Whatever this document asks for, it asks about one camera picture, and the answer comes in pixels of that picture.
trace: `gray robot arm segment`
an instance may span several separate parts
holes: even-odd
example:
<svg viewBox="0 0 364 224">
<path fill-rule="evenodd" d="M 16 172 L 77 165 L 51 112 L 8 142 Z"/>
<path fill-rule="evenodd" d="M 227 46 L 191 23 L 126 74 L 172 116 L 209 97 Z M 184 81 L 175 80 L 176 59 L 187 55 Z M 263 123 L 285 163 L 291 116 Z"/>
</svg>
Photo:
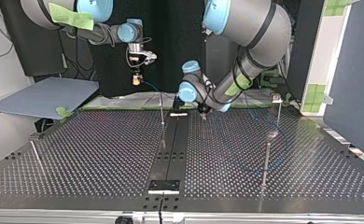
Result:
<svg viewBox="0 0 364 224">
<path fill-rule="evenodd" d="M 230 102 L 250 87 L 252 79 L 277 65 L 287 52 L 291 36 L 289 16 L 271 0 L 211 0 L 203 23 L 216 35 L 224 35 L 242 46 L 239 48 L 242 55 L 234 71 L 210 91 L 205 83 L 192 82 L 189 71 L 184 71 L 183 82 L 190 85 L 181 85 L 179 97 L 190 103 L 189 94 L 196 91 L 198 103 L 227 111 Z"/>
</svg>

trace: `metal plate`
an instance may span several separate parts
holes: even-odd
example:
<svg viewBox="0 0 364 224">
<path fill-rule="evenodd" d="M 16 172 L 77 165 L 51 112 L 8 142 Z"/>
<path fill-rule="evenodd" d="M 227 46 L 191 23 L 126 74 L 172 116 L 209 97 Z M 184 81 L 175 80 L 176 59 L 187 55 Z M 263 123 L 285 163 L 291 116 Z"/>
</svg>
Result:
<svg viewBox="0 0 364 224">
<path fill-rule="evenodd" d="M 41 161 L 4 161 L 0 207 L 141 210 L 163 132 L 159 111 L 79 113 L 36 144 Z"/>
<path fill-rule="evenodd" d="M 364 214 L 364 161 L 294 111 L 284 109 L 278 127 L 272 109 L 207 120 L 191 112 L 188 140 L 175 146 L 187 149 L 186 168 L 169 172 L 186 169 L 178 211 Z"/>
</svg>

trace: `green tape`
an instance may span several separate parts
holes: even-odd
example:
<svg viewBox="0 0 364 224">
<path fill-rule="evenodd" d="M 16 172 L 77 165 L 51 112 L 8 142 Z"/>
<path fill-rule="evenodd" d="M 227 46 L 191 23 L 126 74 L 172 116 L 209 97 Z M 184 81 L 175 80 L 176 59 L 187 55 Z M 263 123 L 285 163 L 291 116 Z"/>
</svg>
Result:
<svg viewBox="0 0 364 224">
<path fill-rule="evenodd" d="M 325 16 L 342 16 L 344 15 L 347 5 L 347 0 L 328 0 L 327 8 L 325 9 Z"/>
<path fill-rule="evenodd" d="M 304 99 L 303 112 L 318 113 L 325 101 L 326 85 L 310 84 Z"/>
<path fill-rule="evenodd" d="M 57 114 L 60 115 L 61 117 L 63 117 L 63 119 L 69 118 L 72 116 L 72 113 L 69 112 L 65 107 L 57 107 L 56 109 Z"/>
<path fill-rule="evenodd" d="M 49 3 L 50 16 L 54 22 L 67 24 L 79 29 L 93 30 L 94 18 L 91 13 L 74 12 L 65 7 Z"/>
<path fill-rule="evenodd" d="M 252 84 L 244 75 L 238 76 L 237 83 L 243 89 L 248 89 Z M 240 91 L 241 90 L 238 88 L 237 84 L 233 82 L 225 94 L 228 96 L 235 96 Z"/>
</svg>

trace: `black cable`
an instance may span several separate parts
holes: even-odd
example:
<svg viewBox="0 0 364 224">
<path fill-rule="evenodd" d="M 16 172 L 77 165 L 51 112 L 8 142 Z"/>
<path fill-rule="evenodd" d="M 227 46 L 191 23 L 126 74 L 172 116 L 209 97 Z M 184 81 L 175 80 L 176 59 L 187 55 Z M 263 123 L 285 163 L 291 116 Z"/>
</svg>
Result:
<svg viewBox="0 0 364 224">
<path fill-rule="evenodd" d="M 284 75 L 284 72 L 283 72 L 283 70 L 282 70 L 282 66 L 281 66 L 281 63 L 279 63 L 279 66 L 280 66 L 280 73 L 281 73 L 281 77 L 284 79 L 284 81 L 285 81 L 285 84 L 287 85 L 287 90 L 290 92 L 290 94 L 292 95 L 292 97 L 295 99 L 295 101 L 296 101 L 296 104 L 298 104 L 298 106 L 299 106 L 299 109 L 301 109 L 301 103 L 299 103 L 298 102 L 298 98 L 296 98 L 295 97 L 295 95 L 293 94 L 293 92 L 292 92 L 292 90 L 291 90 L 291 88 L 289 87 L 289 85 L 287 84 L 287 78 L 285 77 L 285 75 Z"/>
<path fill-rule="evenodd" d="M 0 54 L 0 58 L 7 56 L 13 50 L 13 47 L 14 47 L 14 45 L 11 44 L 10 49 L 6 53 Z"/>
<path fill-rule="evenodd" d="M 68 58 L 68 56 L 66 56 L 66 52 L 65 52 L 65 48 L 63 46 L 63 41 L 61 39 L 60 31 L 58 31 L 58 38 L 59 38 L 59 41 L 60 41 L 61 51 L 63 53 L 63 57 L 65 59 L 65 62 L 66 63 L 70 63 L 75 68 L 75 70 L 77 71 L 77 73 L 74 76 L 74 79 L 77 79 L 77 77 L 79 75 L 81 75 L 82 77 L 84 77 L 86 79 L 90 79 L 90 77 L 86 77 L 83 73 L 80 72 L 79 66 L 78 66 L 77 63 L 75 63 L 73 60 L 71 60 L 70 58 Z M 66 73 L 68 71 L 68 68 L 69 68 L 69 66 L 67 68 L 65 68 L 65 70 L 61 74 Z"/>
<path fill-rule="evenodd" d="M 162 213 L 161 213 L 161 209 L 162 209 L 162 200 L 164 198 L 164 194 L 162 194 L 161 196 L 161 202 L 160 202 L 160 207 L 159 207 L 159 223 L 162 224 Z"/>
<path fill-rule="evenodd" d="M 241 64 L 241 58 L 240 58 L 241 48 L 242 48 L 241 46 L 238 46 L 237 53 L 235 54 L 235 59 L 234 59 L 233 67 L 232 67 L 233 68 L 232 69 L 232 77 L 233 77 L 234 83 L 238 87 L 238 89 L 240 89 L 241 91 L 247 91 L 252 86 L 252 79 L 246 73 L 246 71 L 243 68 L 243 65 Z M 240 83 L 238 83 L 238 80 L 237 80 L 238 77 L 237 77 L 237 73 L 236 73 L 237 67 L 238 67 L 238 69 L 240 69 L 240 71 L 243 74 L 243 76 L 246 79 L 248 79 L 248 81 L 249 81 L 249 86 L 246 89 L 243 88 L 243 87 L 241 87 L 240 86 Z"/>
<path fill-rule="evenodd" d="M 202 99 L 203 99 L 203 104 L 205 104 L 205 102 L 208 100 L 208 98 L 210 98 L 212 101 L 216 102 L 219 105 L 232 104 L 232 103 L 234 103 L 241 96 L 241 94 L 243 94 L 244 91 L 247 91 L 247 90 L 249 90 L 249 88 L 251 88 L 251 86 L 252 86 L 252 79 L 249 77 L 249 75 L 244 70 L 244 68 L 243 68 L 243 66 L 241 64 L 241 58 L 240 58 L 241 49 L 242 49 L 242 47 L 239 46 L 238 49 L 237 49 L 237 52 L 235 54 L 234 61 L 233 61 L 233 66 L 232 66 L 232 76 L 233 76 L 233 79 L 234 79 L 234 83 L 237 86 L 237 88 L 241 90 L 240 93 L 238 93 L 234 98 L 232 98 L 228 102 L 222 103 L 215 96 L 211 96 L 210 93 L 211 93 L 211 90 L 214 88 L 214 83 L 211 80 L 206 80 L 205 83 L 204 83 L 204 85 L 205 85 L 205 92 L 206 92 L 205 99 L 200 95 L 202 97 Z M 246 89 L 243 88 L 243 87 L 241 87 L 240 86 L 240 83 L 238 83 L 238 80 L 237 80 L 238 77 L 237 77 L 237 73 L 236 73 L 237 72 L 236 71 L 237 68 L 240 69 L 240 71 L 243 74 L 243 76 L 246 79 L 248 79 L 248 81 L 249 81 L 249 86 Z"/>
<path fill-rule="evenodd" d="M 95 66 L 95 63 L 92 62 L 92 65 L 91 65 L 91 68 L 87 69 L 85 67 L 83 67 L 80 62 L 79 62 L 79 57 L 78 57 L 78 42 L 79 42 L 79 38 L 78 38 L 78 35 L 77 35 L 77 28 L 75 29 L 75 32 L 76 32 L 76 38 L 75 38 L 75 56 L 76 56 L 76 60 L 77 60 L 77 65 L 79 66 L 79 68 L 81 68 L 83 71 L 85 72 L 90 72 L 94 66 Z"/>
</svg>

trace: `black curtain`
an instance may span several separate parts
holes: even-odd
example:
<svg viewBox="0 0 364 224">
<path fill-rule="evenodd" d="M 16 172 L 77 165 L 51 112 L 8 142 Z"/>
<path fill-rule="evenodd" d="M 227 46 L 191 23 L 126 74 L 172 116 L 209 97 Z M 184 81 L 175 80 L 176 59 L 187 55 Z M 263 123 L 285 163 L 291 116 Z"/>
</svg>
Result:
<svg viewBox="0 0 364 224">
<path fill-rule="evenodd" d="M 204 0 L 115 0 L 108 25 L 122 24 L 127 19 L 142 19 L 146 37 L 152 41 L 146 49 L 158 60 L 145 67 L 144 80 L 161 91 L 176 92 L 182 79 L 181 66 L 197 60 L 205 68 L 202 20 Z M 91 46 L 101 94 L 121 96 L 137 91 L 153 91 L 143 84 L 133 86 L 131 70 L 126 64 L 127 44 Z"/>
</svg>

